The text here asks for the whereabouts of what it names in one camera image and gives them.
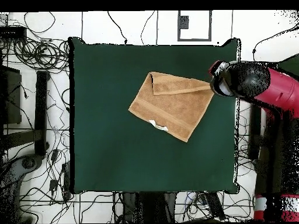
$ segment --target towel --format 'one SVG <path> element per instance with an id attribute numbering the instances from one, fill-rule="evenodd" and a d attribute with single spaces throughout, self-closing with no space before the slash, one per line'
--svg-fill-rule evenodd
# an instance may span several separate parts
<path id="1" fill-rule="evenodd" d="M 160 131 L 187 142 L 213 94 L 207 82 L 150 72 L 128 110 Z"/>

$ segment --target floor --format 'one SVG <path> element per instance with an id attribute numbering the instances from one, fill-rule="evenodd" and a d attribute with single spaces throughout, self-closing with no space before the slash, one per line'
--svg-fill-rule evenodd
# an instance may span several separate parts
<path id="1" fill-rule="evenodd" d="M 24 25 L 25 13 L 10 13 L 9 25 Z M 31 30 L 35 31 L 39 37 L 66 40 L 69 36 L 81 37 L 86 43 L 115 43 L 124 44 L 124 38 L 120 30 L 111 21 L 107 12 L 49 12 L 28 13 L 26 23 Z M 181 35 L 187 38 L 198 37 L 207 33 L 206 25 L 198 27 L 194 25 L 194 20 L 204 13 L 191 13 L 190 11 L 181 11 L 181 15 L 190 15 L 190 32 L 182 32 Z M 127 39 L 127 44 L 178 44 L 177 42 L 177 11 L 164 10 L 146 10 L 141 12 L 110 12 L 111 17 L 121 27 L 123 36 Z M 185 45 L 190 44 L 211 44 L 221 46 L 231 37 L 241 39 L 242 51 L 241 59 L 252 61 L 252 50 L 256 43 L 268 38 L 285 29 L 295 25 L 296 19 L 291 11 L 282 10 L 214 10 L 212 21 L 212 39 L 211 41 L 181 42 Z M 28 32 L 31 39 L 37 38 Z M 276 36 L 260 43 L 256 47 L 256 61 L 281 61 L 292 55 L 299 53 L 298 31 L 291 31 Z M 9 55 L 8 65 L 12 68 L 19 69 L 22 73 L 22 86 L 27 93 L 27 99 L 22 98 L 21 108 L 28 115 L 31 123 L 34 123 L 34 101 L 35 101 L 35 83 L 36 73 L 34 69 L 26 65 L 18 64 L 19 60 L 12 54 Z M 69 160 L 69 114 L 61 101 L 61 94 L 69 88 L 67 72 L 52 73 L 51 80 L 48 82 L 48 122 L 47 122 L 47 141 L 50 144 L 50 152 L 58 144 L 58 149 L 64 150 L 65 157 L 61 157 L 56 163 L 55 175 L 58 176 L 61 165 L 65 160 Z M 64 94 L 64 101 L 67 103 L 69 92 Z M 248 133 L 249 109 L 248 104 L 241 102 L 240 112 L 240 134 Z M 22 113 L 21 124 L 12 124 L 5 126 L 5 133 L 12 133 L 20 129 L 30 130 L 30 124 L 26 116 Z M 8 150 L 8 155 L 4 159 L 10 159 L 23 148 L 13 148 Z M 246 138 L 240 139 L 240 154 L 246 157 Z M 30 145 L 19 151 L 18 155 L 25 155 L 33 151 L 33 145 Z M 231 221 L 239 219 L 250 219 L 253 217 L 253 192 L 255 186 L 256 174 L 252 170 L 251 163 L 248 159 L 240 159 L 237 181 L 241 185 L 241 190 L 236 195 L 228 195 L 219 192 L 220 200 L 224 206 L 226 215 L 231 216 Z M 43 162 L 41 168 L 28 174 L 21 187 L 21 195 L 27 195 L 21 200 L 22 209 L 35 213 L 39 223 L 109 223 L 112 220 L 112 197 L 110 192 L 85 192 L 82 195 L 75 195 L 67 207 L 58 204 L 50 204 L 49 198 L 36 189 L 41 189 L 44 193 L 48 192 L 50 176 L 46 173 L 46 163 Z M 192 201 L 193 192 L 180 192 L 176 200 L 176 216 L 178 222 L 183 220 L 182 213 L 186 204 Z M 62 200 L 60 189 L 56 200 Z M 116 212 L 121 214 L 122 206 L 117 203 Z M 201 217 L 201 212 L 191 210 L 192 218 Z"/>

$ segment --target cable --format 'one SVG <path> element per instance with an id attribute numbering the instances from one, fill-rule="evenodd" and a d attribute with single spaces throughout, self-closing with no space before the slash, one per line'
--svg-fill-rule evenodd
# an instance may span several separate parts
<path id="1" fill-rule="evenodd" d="M 149 16 L 149 18 L 147 19 L 147 21 L 145 22 L 145 24 L 144 24 L 144 26 L 143 26 L 143 29 L 142 29 L 142 32 L 141 32 L 141 34 L 140 34 L 140 39 L 141 39 L 141 42 L 142 42 L 143 45 L 144 45 L 143 40 L 142 40 L 142 34 L 143 34 L 143 31 L 144 31 L 144 29 L 145 29 L 145 26 L 147 25 L 148 20 L 153 16 L 154 13 L 155 13 L 155 10 L 154 10 L 153 13 Z"/>
<path id="2" fill-rule="evenodd" d="M 46 31 L 48 31 L 51 27 L 53 27 L 53 25 L 54 25 L 55 22 L 56 22 L 56 18 L 55 18 L 55 16 L 49 11 L 49 13 L 51 14 L 51 16 L 53 17 L 53 23 L 51 24 L 51 26 L 48 27 L 47 29 L 43 30 L 43 31 L 33 31 L 32 29 L 29 28 L 29 26 L 28 26 L 28 24 L 27 24 L 27 22 L 26 22 L 26 16 L 28 15 L 28 13 L 34 13 L 34 12 L 26 12 L 26 13 L 24 14 L 24 22 L 25 22 L 25 25 L 27 26 L 27 28 L 28 28 L 33 34 L 34 34 L 34 33 L 44 33 L 44 32 L 46 32 Z"/>
<path id="3" fill-rule="evenodd" d="M 252 50 L 252 55 L 253 55 L 253 61 L 255 62 L 255 52 L 256 52 L 256 47 L 261 43 L 261 42 L 264 42 L 266 40 L 270 40 L 276 36 L 279 36 L 279 35 L 282 35 L 284 33 L 288 33 L 288 32 L 291 32 L 291 31 L 295 31 L 295 30 L 298 30 L 299 29 L 299 22 L 291 27 L 290 29 L 287 29 L 287 30 L 284 30 L 284 31 L 280 31 L 279 33 L 276 33 L 274 35 L 272 35 L 271 37 L 268 37 L 268 38 L 264 38 L 263 40 L 261 40 L 260 42 L 256 43 L 255 45 L 255 48 Z"/>
<path id="4" fill-rule="evenodd" d="M 69 90 L 69 88 L 68 88 L 68 89 L 65 89 L 65 90 L 63 91 L 63 93 L 61 94 L 61 100 L 62 100 L 62 102 L 63 102 L 64 104 L 66 104 L 66 105 L 69 106 L 69 104 L 66 103 L 66 102 L 64 101 L 64 99 L 63 99 L 63 94 L 64 94 L 66 91 L 68 91 L 68 90 Z"/>
<path id="5" fill-rule="evenodd" d="M 110 13 L 109 13 L 109 11 L 107 11 L 107 14 L 109 15 L 109 17 L 110 17 L 110 19 L 111 19 L 111 21 L 119 28 L 119 30 L 120 30 L 120 34 L 121 34 L 121 36 L 123 36 L 123 38 L 124 38 L 124 44 L 126 45 L 127 44 L 127 42 L 128 42 L 128 40 L 127 40 L 127 38 L 126 37 L 124 37 L 124 35 L 123 35 L 123 31 L 121 30 L 121 28 L 120 28 L 120 26 L 119 25 L 117 25 L 117 23 L 112 19 L 112 17 L 110 16 Z"/>
<path id="6" fill-rule="evenodd" d="M 91 205 L 90 205 L 87 209 L 85 209 L 84 211 L 82 211 L 82 213 L 81 213 L 81 221 L 80 221 L 80 224 L 83 222 L 83 213 L 84 213 L 85 211 L 89 210 L 89 209 L 92 207 L 92 205 L 95 203 L 95 201 L 96 201 L 96 199 L 97 199 L 98 197 L 111 197 L 111 196 L 112 196 L 112 195 L 98 195 L 98 196 L 96 196 L 95 199 L 92 201 Z"/>

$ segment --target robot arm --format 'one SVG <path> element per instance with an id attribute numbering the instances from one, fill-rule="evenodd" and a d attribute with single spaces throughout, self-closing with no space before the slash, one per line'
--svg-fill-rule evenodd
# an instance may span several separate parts
<path id="1" fill-rule="evenodd" d="M 276 132 L 280 130 L 283 139 L 274 137 L 275 141 L 269 147 L 273 159 L 268 165 L 266 193 L 260 195 L 267 200 L 265 212 L 268 212 L 268 219 L 266 214 L 259 219 L 299 221 L 299 81 L 263 64 L 246 61 L 217 61 L 209 73 L 213 77 L 211 89 L 215 94 L 238 97 L 276 114 L 275 122 L 282 126 Z M 279 181 L 274 178 L 274 163 L 280 167 Z M 277 184 L 280 189 L 275 194 L 273 188 Z M 294 199 L 292 205 L 285 205 L 286 197 Z"/>
<path id="2" fill-rule="evenodd" d="M 299 82 L 290 75 L 246 61 L 217 61 L 209 72 L 214 93 L 291 111 L 293 118 L 299 118 Z"/>

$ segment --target black cable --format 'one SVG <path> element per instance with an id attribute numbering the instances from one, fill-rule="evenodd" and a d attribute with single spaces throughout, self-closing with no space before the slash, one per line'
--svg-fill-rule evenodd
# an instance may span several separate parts
<path id="1" fill-rule="evenodd" d="M 75 216 L 75 203 L 74 202 L 72 203 L 72 211 L 73 211 L 75 223 L 77 224 L 76 216 Z"/>
<path id="2" fill-rule="evenodd" d="M 153 16 L 154 13 L 155 13 L 155 10 L 154 10 L 153 13 L 149 16 L 149 18 L 147 19 L 147 21 L 145 22 L 145 24 L 144 24 L 144 26 L 143 26 L 143 29 L 142 29 L 142 32 L 141 32 L 141 34 L 140 34 L 140 39 L 141 39 L 141 42 L 142 42 L 143 45 L 144 45 L 143 40 L 142 40 L 142 34 L 143 34 L 143 31 L 144 31 L 144 29 L 145 29 L 145 26 L 147 25 L 148 20 L 150 20 L 150 18 Z"/>
<path id="3" fill-rule="evenodd" d="M 39 188 L 37 188 L 37 187 L 32 187 L 21 199 L 20 199 L 20 201 L 22 200 L 22 199 L 24 199 L 24 197 L 27 197 L 27 195 L 29 194 L 29 192 L 31 192 L 31 190 L 33 190 L 33 189 L 35 189 L 35 190 L 37 190 L 37 191 L 39 191 L 39 192 L 41 192 L 42 194 L 44 194 L 44 196 L 45 197 L 47 197 L 47 198 L 49 198 L 50 200 L 52 200 L 53 202 L 55 202 L 56 204 L 64 204 L 64 201 L 57 201 L 57 200 L 55 200 L 54 198 L 52 198 L 51 196 L 49 196 L 49 195 L 47 195 L 46 193 L 44 193 L 41 189 L 39 189 Z"/>
<path id="4" fill-rule="evenodd" d="M 62 102 L 63 102 L 64 104 L 66 104 L 66 105 L 69 106 L 69 104 L 66 103 L 66 102 L 64 101 L 64 99 L 63 99 L 63 94 L 64 94 L 66 91 L 68 91 L 68 90 L 69 90 L 69 88 L 68 88 L 68 89 L 65 89 L 65 90 L 63 91 L 63 93 L 61 94 L 61 100 L 62 100 Z"/>
<path id="5" fill-rule="evenodd" d="M 107 14 L 109 15 L 109 17 L 110 17 L 110 19 L 111 19 L 111 21 L 119 28 L 119 30 L 120 30 L 120 34 L 121 34 L 121 36 L 123 36 L 123 38 L 124 38 L 124 44 L 126 45 L 127 44 L 127 42 L 128 42 L 128 40 L 127 40 L 127 38 L 126 37 L 124 37 L 124 35 L 123 35 L 123 31 L 121 30 L 121 28 L 120 28 L 120 26 L 119 25 L 117 25 L 117 23 L 112 19 L 112 17 L 110 16 L 110 13 L 109 13 L 109 11 L 107 11 Z"/>
<path id="6" fill-rule="evenodd" d="M 91 205 L 90 205 L 87 209 L 85 209 L 84 211 L 82 211 L 82 213 L 81 213 L 81 221 L 80 221 L 80 224 L 83 222 L 83 213 L 84 213 L 85 211 L 89 210 L 89 209 L 92 207 L 92 205 L 95 203 L 95 201 L 96 201 L 96 199 L 97 199 L 98 197 L 111 197 L 111 196 L 112 196 L 112 195 L 98 195 L 98 196 L 96 196 L 95 199 L 92 201 Z"/>
<path id="7" fill-rule="evenodd" d="M 51 26 L 48 27 L 47 29 L 43 30 L 43 31 L 33 31 L 32 29 L 30 29 L 30 28 L 28 27 L 28 24 L 27 24 L 27 22 L 26 22 L 26 16 L 28 15 L 28 13 L 34 13 L 34 12 L 26 12 L 26 13 L 24 14 L 24 22 L 25 22 L 25 25 L 27 26 L 27 28 L 28 28 L 32 33 L 44 33 L 44 32 L 46 32 L 46 31 L 48 31 L 51 27 L 53 27 L 53 25 L 54 25 L 55 22 L 56 22 L 56 18 L 55 18 L 55 16 L 49 11 L 49 13 L 51 14 L 51 16 L 53 17 L 53 23 L 51 24 Z"/>
<path id="8" fill-rule="evenodd" d="M 261 40 L 260 42 L 256 43 L 255 45 L 255 48 L 252 50 L 252 55 L 253 55 L 253 61 L 255 62 L 255 52 L 256 52 L 256 47 L 261 43 L 261 42 L 264 42 L 266 40 L 270 40 L 276 36 L 279 36 L 279 35 L 282 35 L 284 33 L 288 33 L 288 32 L 291 32 L 291 31 L 295 31 L 295 30 L 298 30 L 299 29 L 299 22 L 291 27 L 290 29 L 287 29 L 287 30 L 284 30 L 284 31 L 280 31 L 279 33 L 276 33 L 274 35 L 272 35 L 271 37 L 268 37 L 268 38 L 264 38 L 263 40 Z"/>

